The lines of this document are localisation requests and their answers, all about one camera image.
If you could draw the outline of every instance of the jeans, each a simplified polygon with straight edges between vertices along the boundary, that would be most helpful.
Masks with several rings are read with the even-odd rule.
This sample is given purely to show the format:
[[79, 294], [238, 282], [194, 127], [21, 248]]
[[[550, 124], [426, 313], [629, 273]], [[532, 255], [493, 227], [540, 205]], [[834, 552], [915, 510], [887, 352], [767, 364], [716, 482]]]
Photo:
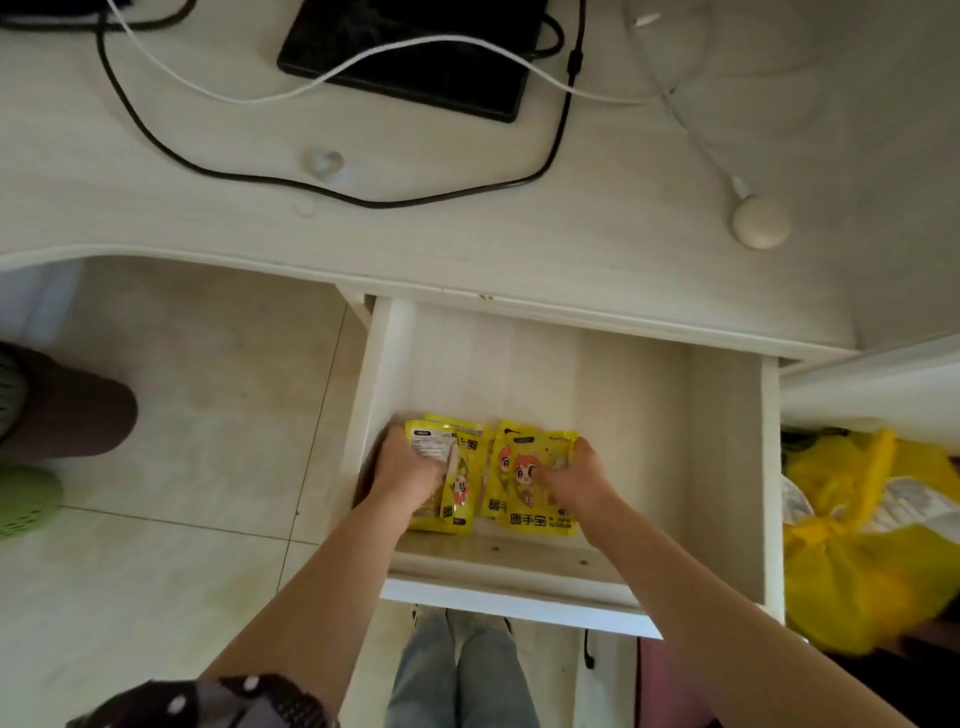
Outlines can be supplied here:
[[513, 637], [480, 621], [465, 636], [457, 663], [444, 611], [418, 615], [385, 728], [539, 728]]

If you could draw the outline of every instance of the white desk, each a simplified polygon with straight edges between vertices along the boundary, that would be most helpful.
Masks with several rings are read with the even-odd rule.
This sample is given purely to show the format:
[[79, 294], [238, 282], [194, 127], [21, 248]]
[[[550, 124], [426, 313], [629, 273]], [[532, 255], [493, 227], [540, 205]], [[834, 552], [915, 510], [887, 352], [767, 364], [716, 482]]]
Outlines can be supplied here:
[[[162, 15], [178, 2], [138, 5], [131, 17]], [[202, 0], [182, 25], [144, 40], [208, 87], [269, 93], [301, 83], [276, 69], [299, 5]], [[550, 7], [568, 38], [575, 8], [570, 0]], [[760, 22], [738, 17], [719, 26], [708, 71], [756, 67], [761, 51], [773, 66], [782, 64], [778, 54], [796, 58], [796, 34], [749, 54], [743, 43], [731, 45]], [[730, 27], [737, 22], [743, 27]], [[664, 51], [668, 28], [650, 33], [655, 58], [680, 47]], [[234, 107], [175, 84], [123, 36], [108, 40], [108, 52], [148, 126], [187, 157], [308, 180], [300, 167], [304, 151], [333, 148], [350, 167], [341, 188], [371, 198], [494, 182], [537, 168], [563, 99], [531, 78], [513, 125], [333, 85], [292, 101]], [[649, 92], [619, 0], [590, 0], [585, 54], [581, 87]], [[559, 76], [564, 65], [565, 53], [543, 63]], [[760, 253], [732, 239], [729, 186], [657, 104], [574, 100], [560, 156], [540, 182], [368, 211], [179, 168], [123, 112], [93, 36], [3, 33], [0, 66], [0, 269], [84, 255], [157, 255], [808, 361], [855, 348], [831, 255], [846, 232], [829, 113], [788, 142], [757, 140], [751, 126], [782, 127], [801, 115], [815, 71], [776, 85], [706, 80], [684, 97], [689, 120], [724, 143], [737, 171], [793, 210], [790, 240]]]

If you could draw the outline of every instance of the yellow snack bag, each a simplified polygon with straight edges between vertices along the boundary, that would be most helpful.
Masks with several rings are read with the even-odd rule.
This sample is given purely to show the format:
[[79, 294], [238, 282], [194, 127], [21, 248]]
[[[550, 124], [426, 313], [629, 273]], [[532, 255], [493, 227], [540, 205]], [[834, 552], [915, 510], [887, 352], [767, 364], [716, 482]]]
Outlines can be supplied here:
[[418, 531], [439, 531], [448, 533], [449, 526], [441, 518], [444, 494], [447, 483], [452, 483], [454, 471], [451, 466], [456, 462], [459, 450], [457, 431], [452, 425], [432, 423], [426, 420], [410, 420], [404, 427], [410, 447], [417, 455], [441, 460], [447, 464], [447, 470], [430, 497], [410, 518], [410, 528]]
[[573, 457], [577, 433], [524, 431], [508, 435], [511, 449], [507, 527], [528, 533], [568, 536], [576, 526], [556, 499], [534, 482], [538, 468], [562, 469]]
[[443, 415], [428, 414], [425, 420], [452, 426], [457, 432], [458, 449], [453, 477], [444, 485], [441, 518], [457, 535], [473, 532], [473, 514], [483, 491], [487, 453], [490, 449], [490, 428], [478, 423], [454, 420]]
[[501, 420], [493, 436], [487, 482], [480, 508], [480, 515], [489, 519], [504, 521], [507, 518], [507, 492], [510, 489], [513, 464], [513, 443], [510, 438], [521, 431], [533, 431], [533, 428], [521, 427], [510, 420]]

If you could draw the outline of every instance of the black cable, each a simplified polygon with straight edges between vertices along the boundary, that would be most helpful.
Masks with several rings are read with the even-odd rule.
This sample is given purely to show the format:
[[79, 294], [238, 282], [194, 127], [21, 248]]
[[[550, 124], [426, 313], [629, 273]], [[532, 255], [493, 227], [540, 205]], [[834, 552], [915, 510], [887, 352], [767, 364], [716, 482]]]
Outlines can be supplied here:
[[[580, 11], [579, 11], [579, 20], [577, 28], [577, 41], [573, 47], [573, 50], [570, 51], [569, 59], [566, 63], [566, 73], [567, 73], [567, 85], [573, 86], [573, 82], [576, 80], [577, 75], [580, 73], [580, 69], [583, 66], [583, 44], [584, 44], [584, 33], [586, 31], [587, 25], [587, 0], [580, 0]], [[248, 175], [241, 174], [237, 172], [221, 172], [215, 169], [209, 169], [203, 167], [196, 162], [190, 161], [186, 157], [178, 154], [162, 141], [160, 141], [153, 132], [151, 132], [147, 125], [143, 123], [143, 120], [140, 118], [139, 114], [136, 112], [136, 109], [133, 108], [130, 99], [127, 98], [127, 93], [124, 91], [123, 87], [120, 85], [120, 82], [117, 81], [116, 74], [113, 73], [113, 67], [110, 65], [110, 61], [107, 57], [107, 45], [105, 43], [105, 35], [107, 30], [107, 13], [102, 11], [100, 13], [100, 20], [97, 23], [96, 27], [96, 37], [97, 37], [97, 55], [100, 57], [100, 63], [104, 67], [104, 72], [107, 74], [107, 78], [110, 81], [110, 85], [113, 86], [113, 90], [116, 92], [117, 97], [120, 99], [120, 103], [123, 104], [124, 109], [127, 110], [127, 114], [130, 116], [131, 121], [140, 130], [147, 140], [153, 144], [162, 154], [166, 155], [168, 158], [172, 159], [174, 162], [179, 164], [181, 167], [189, 169], [191, 172], [195, 172], [198, 175], [203, 175], [204, 177], [210, 177], [215, 180], [228, 180], [230, 182], [251, 182], [256, 184], [269, 184], [277, 187], [290, 187], [291, 189], [298, 189], [303, 192], [312, 192], [317, 195], [322, 195], [324, 197], [329, 197], [333, 200], [338, 200], [342, 203], [347, 203], [349, 205], [355, 205], [359, 207], [365, 207], [367, 209], [395, 209], [398, 207], [414, 207], [418, 205], [429, 205], [430, 203], [438, 203], [444, 200], [455, 200], [458, 197], [468, 197], [470, 195], [479, 195], [484, 192], [494, 192], [495, 190], [500, 189], [510, 189], [511, 187], [520, 187], [524, 184], [529, 184], [530, 182], [536, 182], [543, 175], [547, 173], [550, 167], [553, 166], [554, 159], [557, 158], [557, 153], [560, 151], [560, 144], [564, 140], [564, 129], [566, 128], [566, 119], [570, 114], [570, 102], [573, 99], [573, 94], [569, 91], [564, 96], [564, 107], [560, 112], [560, 121], [557, 124], [557, 131], [554, 135], [553, 144], [550, 147], [550, 151], [547, 154], [546, 161], [540, 166], [540, 168], [525, 177], [518, 177], [514, 180], [507, 180], [506, 182], [492, 182], [490, 184], [478, 184], [474, 187], [466, 187], [464, 189], [453, 190], [452, 192], [441, 192], [435, 195], [425, 195], [423, 197], [414, 197], [408, 200], [365, 200], [361, 197], [353, 197], [352, 195], [344, 194], [343, 192], [337, 192], [333, 189], [328, 189], [326, 187], [320, 187], [316, 184], [311, 184], [309, 182], [300, 182], [298, 180], [288, 180], [282, 177], [270, 177], [267, 175]]]
[[589, 639], [589, 636], [590, 636], [590, 631], [588, 629], [585, 629], [584, 630], [584, 667], [586, 667], [587, 669], [594, 669], [597, 664], [596, 658], [594, 658], [593, 655], [591, 655], [587, 651], [587, 640]]
[[557, 40], [549, 48], [537, 48], [536, 50], [531, 51], [530, 53], [524, 54], [523, 58], [527, 59], [528, 61], [534, 61], [536, 59], [553, 58], [564, 49], [564, 44], [566, 43], [566, 36], [564, 35], [563, 26], [560, 23], [558, 23], [557, 20], [547, 12], [543, 14], [542, 21], [544, 25], [550, 26], [550, 30], [552, 30], [554, 34], [557, 36]]
[[[172, 28], [175, 25], [183, 22], [183, 19], [193, 12], [193, 9], [197, 7], [197, 0], [186, 0], [183, 3], [183, 7], [178, 11], [173, 12], [165, 17], [157, 18], [156, 20], [139, 20], [137, 22], [128, 23], [128, 25], [135, 31], [150, 32], [150, 31], [162, 31], [164, 28]], [[5, 31], [21, 31], [25, 33], [96, 33], [100, 27], [100, 23], [60, 23], [60, 22], [50, 22], [50, 23], [21, 23], [16, 20], [9, 20], [8, 18], [0, 17], [0, 30]], [[107, 23], [104, 28], [105, 33], [120, 33], [123, 31], [123, 26], [120, 23]]]

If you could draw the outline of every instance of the tile floor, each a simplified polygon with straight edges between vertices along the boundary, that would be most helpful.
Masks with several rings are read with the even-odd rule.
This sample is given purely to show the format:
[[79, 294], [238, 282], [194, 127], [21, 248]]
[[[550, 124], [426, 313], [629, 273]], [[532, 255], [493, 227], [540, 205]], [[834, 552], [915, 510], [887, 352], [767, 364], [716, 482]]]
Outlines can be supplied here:
[[[128, 382], [140, 419], [114, 452], [52, 464], [65, 507], [0, 542], [5, 724], [63, 724], [151, 677], [196, 674], [296, 573], [332, 526], [325, 484], [365, 342], [330, 285], [86, 263], [51, 353]], [[377, 605], [345, 726], [382, 723], [410, 611]], [[581, 633], [515, 631], [543, 728], [569, 726]]]

